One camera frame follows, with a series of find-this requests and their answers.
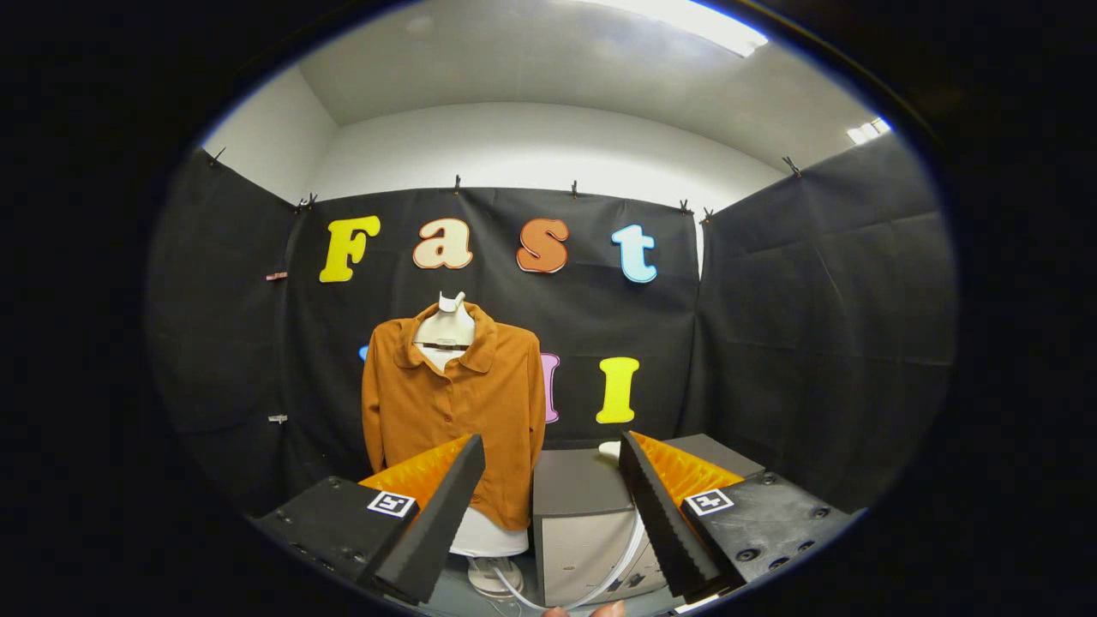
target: floor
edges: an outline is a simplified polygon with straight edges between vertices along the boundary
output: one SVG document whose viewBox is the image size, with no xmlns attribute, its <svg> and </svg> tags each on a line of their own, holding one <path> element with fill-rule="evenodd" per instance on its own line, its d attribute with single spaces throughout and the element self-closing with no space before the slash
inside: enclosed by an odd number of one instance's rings
<svg viewBox="0 0 1097 617">
<path fill-rule="evenodd" d="M 536 582 L 536 561 L 533 553 L 512 557 L 511 560 L 522 571 L 525 587 L 522 595 L 534 604 L 540 603 L 540 591 L 531 590 Z M 661 615 L 686 602 L 681 597 L 670 595 L 667 587 L 661 587 L 646 594 L 624 598 L 625 615 L 629 617 L 648 617 Z M 534 610 L 518 601 L 495 602 L 476 593 L 468 583 L 468 561 L 451 554 L 446 560 L 442 574 L 434 585 L 434 594 L 430 602 L 411 607 L 418 613 L 437 617 L 483 617 L 498 613 L 502 617 L 540 617 L 541 612 Z M 568 612 L 572 617 L 589 617 L 598 605 L 585 605 Z"/>
</svg>

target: orange shirt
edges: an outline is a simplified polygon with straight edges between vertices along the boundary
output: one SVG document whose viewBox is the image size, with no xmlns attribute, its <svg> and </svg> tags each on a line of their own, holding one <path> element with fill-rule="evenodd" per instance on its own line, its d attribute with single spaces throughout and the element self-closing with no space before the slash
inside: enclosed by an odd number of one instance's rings
<svg viewBox="0 0 1097 617">
<path fill-rule="evenodd" d="M 530 525 L 533 465 L 545 433 L 541 343 L 465 302 L 476 323 L 468 349 L 439 371 L 412 344 L 423 319 L 377 326 L 362 372 L 362 427 L 374 473 L 464 435 L 484 439 L 472 507 L 504 529 Z"/>
</svg>

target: black backdrop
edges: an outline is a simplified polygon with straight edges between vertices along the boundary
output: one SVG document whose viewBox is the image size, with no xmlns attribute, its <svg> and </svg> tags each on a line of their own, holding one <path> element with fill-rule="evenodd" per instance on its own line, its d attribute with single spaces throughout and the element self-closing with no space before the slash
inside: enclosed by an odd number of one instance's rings
<svg viewBox="0 0 1097 617">
<path fill-rule="evenodd" d="M 373 328 L 464 291 L 497 322 L 530 329 L 553 374 L 556 420 L 546 448 L 596 447 L 602 359 L 640 361 L 632 429 L 674 437 L 690 369 L 698 290 L 695 231 L 678 210 L 618 198 L 519 189 L 419 189 L 317 202 L 294 212 L 195 153 L 180 170 L 150 255 L 147 327 L 157 384 L 184 446 L 229 498 L 260 515 L 316 481 L 372 473 L 361 422 L 360 349 Z M 331 221 L 376 215 L 346 282 L 320 282 Z M 455 217 L 471 228 L 464 268 L 422 269 L 420 227 Z M 531 218 L 564 221 L 567 265 L 516 262 Z M 648 283 L 622 272 L 610 236 L 631 224 L 655 238 Z M 284 279 L 267 280 L 285 271 Z M 271 422 L 285 416 L 284 422 Z"/>
<path fill-rule="evenodd" d="M 689 402 L 704 431 L 839 508 L 869 506 L 941 406 L 955 263 L 892 134 L 712 216 Z"/>
<path fill-rule="evenodd" d="M 321 282 L 332 221 L 375 215 L 381 231 L 366 239 L 346 282 Z M 419 268 L 412 251 L 419 229 L 438 218 L 470 229 L 472 261 L 457 269 Z M 564 221 L 567 265 L 554 273 L 525 272 L 516 262 L 522 226 L 531 218 Z M 631 224 L 655 238 L 645 251 L 657 276 L 631 282 L 610 236 Z M 373 328 L 412 317 L 465 292 L 495 321 L 527 328 L 541 352 L 559 357 L 553 377 L 558 419 L 545 448 L 597 447 L 620 424 L 598 424 L 604 358 L 640 361 L 633 373 L 627 426 L 657 438 L 674 436 L 689 371 L 698 265 L 693 218 L 652 203 L 523 189 L 417 189 L 318 202 L 302 213 L 292 240 L 286 311 L 290 422 L 289 482 L 303 490 L 336 472 L 370 473 L 362 437 L 362 358 Z"/>
<path fill-rule="evenodd" d="M 193 153 L 149 254 L 146 330 L 152 375 L 183 446 L 249 514 L 285 496 L 280 339 L 287 202 Z"/>
</svg>

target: transparent tubing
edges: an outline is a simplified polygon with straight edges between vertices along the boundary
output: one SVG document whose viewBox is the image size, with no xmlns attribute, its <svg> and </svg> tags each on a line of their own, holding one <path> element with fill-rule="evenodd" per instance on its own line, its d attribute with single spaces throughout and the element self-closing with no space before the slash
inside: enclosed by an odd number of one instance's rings
<svg viewBox="0 0 1097 617">
<path fill-rule="evenodd" d="M 617 566 L 613 568 L 613 571 L 610 572 L 610 575 L 607 576 L 604 581 L 602 581 L 602 584 L 595 587 L 593 591 L 583 596 L 581 598 L 562 608 L 564 610 L 570 610 L 573 608 L 576 608 L 577 606 L 581 606 L 593 599 L 595 596 L 604 592 L 607 587 L 612 585 L 613 581 L 615 581 L 617 577 L 621 575 L 621 572 L 624 571 L 625 566 L 629 565 L 629 562 L 632 561 L 632 558 L 635 557 L 636 551 L 640 549 L 640 541 L 643 537 L 644 537 L 644 521 L 641 520 L 640 518 L 640 511 L 636 511 L 636 518 L 632 524 L 632 536 L 629 537 L 629 545 L 625 547 L 624 554 L 621 556 L 621 561 L 619 561 Z M 495 571 L 495 575 L 499 577 L 499 581 L 501 581 L 502 584 L 507 587 L 507 591 L 513 594 L 519 602 L 521 602 L 522 604 L 529 606 L 534 610 L 548 610 L 550 607 L 538 606 L 536 604 L 533 604 L 532 602 L 525 599 L 525 596 L 518 593 L 518 590 L 516 590 L 510 584 L 510 581 L 508 581 L 507 577 L 502 575 L 502 572 L 499 571 L 498 566 L 493 565 L 491 570 Z"/>
</svg>

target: ceiling light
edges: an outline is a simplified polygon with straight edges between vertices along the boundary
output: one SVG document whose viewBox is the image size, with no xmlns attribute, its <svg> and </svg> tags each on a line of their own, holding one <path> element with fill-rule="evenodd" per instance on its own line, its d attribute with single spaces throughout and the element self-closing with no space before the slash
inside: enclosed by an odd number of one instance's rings
<svg viewBox="0 0 1097 617">
<path fill-rule="evenodd" d="M 846 131 L 846 135 L 849 135 L 855 145 L 860 146 L 864 142 L 875 139 L 889 131 L 891 131 L 891 126 L 887 126 L 887 123 L 883 119 L 878 117 L 872 122 L 866 122 L 857 128 Z"/>
<path fill-rule="evenodd" d="M 708 38 L 744 58 L 769 42 L 756 30 L 689 0 L 574 0 L 637 13 Z"/>
<path fill-rule="evenodd" d="M 860 128 L 850 128 L 849 131 L 846 131 L 846 134 L 849 135 L 849 138 L 852 139 L 858 146 L 869 141 Z"/>
</svg>

